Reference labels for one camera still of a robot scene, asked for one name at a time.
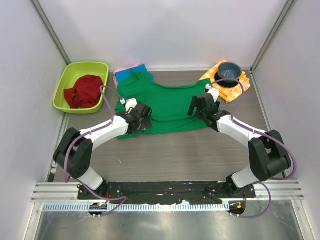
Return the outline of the pink t shirt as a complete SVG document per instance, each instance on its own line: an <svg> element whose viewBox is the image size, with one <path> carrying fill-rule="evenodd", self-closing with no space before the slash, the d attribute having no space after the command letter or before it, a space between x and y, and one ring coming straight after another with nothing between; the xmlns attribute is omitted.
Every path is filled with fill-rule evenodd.
<svg viewBox="0 0 320 240"><path fill-rule="evenodd" d="M115 88L117 89L118 88L118 80L117 80L117 77L116 77L116 73L119 73L119 72L123 72L125 70L129 70L129 69L132 69L132 68L135 68L135 67L139 67L140 64L137 63L137 64L134 64L130 67L125 67L125 68L119 68L119 69L116 69L113 71L113 82L114 82L114 85L115 85Z"/></svg>

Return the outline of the orange checkered cloth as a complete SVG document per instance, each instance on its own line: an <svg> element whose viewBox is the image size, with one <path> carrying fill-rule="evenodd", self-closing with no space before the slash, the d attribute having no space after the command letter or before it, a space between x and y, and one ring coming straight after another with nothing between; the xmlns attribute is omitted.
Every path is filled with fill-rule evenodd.
<svg viewBox="0 0 320 240"><path fill-rule="evenodd" d="M215 81L215 74L218 73L218 67L221 63L227 62L225 61L220 61L217 63L214 67L212 67L210 70L208 70L200 79L199 81L202 80L207 80L210 79L210 82L213 83L213 87L218 89L219 91L219 96L225 100L227 103L231 103L234 101L236 98L238 98L240 95L243 94L246 90L248 90L251 85L250 85L250 80L247 78L246 74L244 71L242 71L242 75L239 79L232 79L232 78L225 78L225 79L220 79L218 81ZM220 85L218 85L219 82L224 81L224 80L231 80L234 82L238 82L238 85L232 88L225 88Z"/></svg>

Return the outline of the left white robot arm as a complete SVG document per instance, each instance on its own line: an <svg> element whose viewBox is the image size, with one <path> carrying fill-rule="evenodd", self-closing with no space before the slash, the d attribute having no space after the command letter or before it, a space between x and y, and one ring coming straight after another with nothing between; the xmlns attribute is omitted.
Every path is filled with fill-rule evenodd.
<svg viewBox="0 0 320 240"><path fill-rule="evenodd" d="M91 128L69 128L63 135L53 161L64 173L89 188L89 194L100 200L107 192L107 182L91 167L93 151L106 142L121 136L143 132L152 127L152 108L131 98L125 110Z"/></svg>

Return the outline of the blue t shirt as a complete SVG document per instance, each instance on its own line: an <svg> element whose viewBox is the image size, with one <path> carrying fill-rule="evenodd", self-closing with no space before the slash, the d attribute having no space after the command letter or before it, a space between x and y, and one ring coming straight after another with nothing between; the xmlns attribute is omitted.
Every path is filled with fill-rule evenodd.
<svg viewBox="0 0 320 240"><path fill-rule="evenodd" d="M118 83L122 83L123 81L125 81L129 78L132 78L135 80L140 80L142 78L146 78L151 82L154 81L154 76L148 72L148 70L144 64L140 64L140 66L138 66L138 67L134 67L134 68L122 71L122 72L118 72L115 75L116 75Z"/></svg>

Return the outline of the green t shirt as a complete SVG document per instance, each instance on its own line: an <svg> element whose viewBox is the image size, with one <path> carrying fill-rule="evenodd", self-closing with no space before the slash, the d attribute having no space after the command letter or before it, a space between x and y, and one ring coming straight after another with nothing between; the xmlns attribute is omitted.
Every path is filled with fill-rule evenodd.
<svg viewBox="0 0 320 240"><path fill-rule="evenodd" d="M150 117L152 127L142 132L119 136L119 140L145 135L162 135L178 132L190 132L205 129L204 121L189 116L188 110L192 98L205 93L209 78L196 84L183 86L164 86L151 80L149 72L133 72L118 83L117 92L126 100L135 98L152 109Z"/></svg>

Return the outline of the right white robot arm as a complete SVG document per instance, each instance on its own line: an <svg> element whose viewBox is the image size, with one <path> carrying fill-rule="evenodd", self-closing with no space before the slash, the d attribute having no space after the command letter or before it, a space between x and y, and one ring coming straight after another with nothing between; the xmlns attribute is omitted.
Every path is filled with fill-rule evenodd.
<svg viewBox="0 0 320 240"><path fill-rule="evenodd" d="M226 178L226 193L233 198L244 188L272 179L292 167L289 151L285 149L281 134L276 130L262 131L252 128L231 115L219 110L220 103L211 93L193 96L189 116L204 121L207 127L225 134L248 149L249 165Z"/></svg>

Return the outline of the dark blue ceramic bowl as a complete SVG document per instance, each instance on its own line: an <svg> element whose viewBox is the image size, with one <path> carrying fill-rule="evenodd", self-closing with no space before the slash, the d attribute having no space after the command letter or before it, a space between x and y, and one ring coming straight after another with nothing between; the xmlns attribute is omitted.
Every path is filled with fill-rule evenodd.
<svg viewBox="0 0 320 240"><path fill-rule="evenodd" d="M218 67L218 76L221 79L239 79L242 75L241 67L234 62L223 62Z"/></svg>

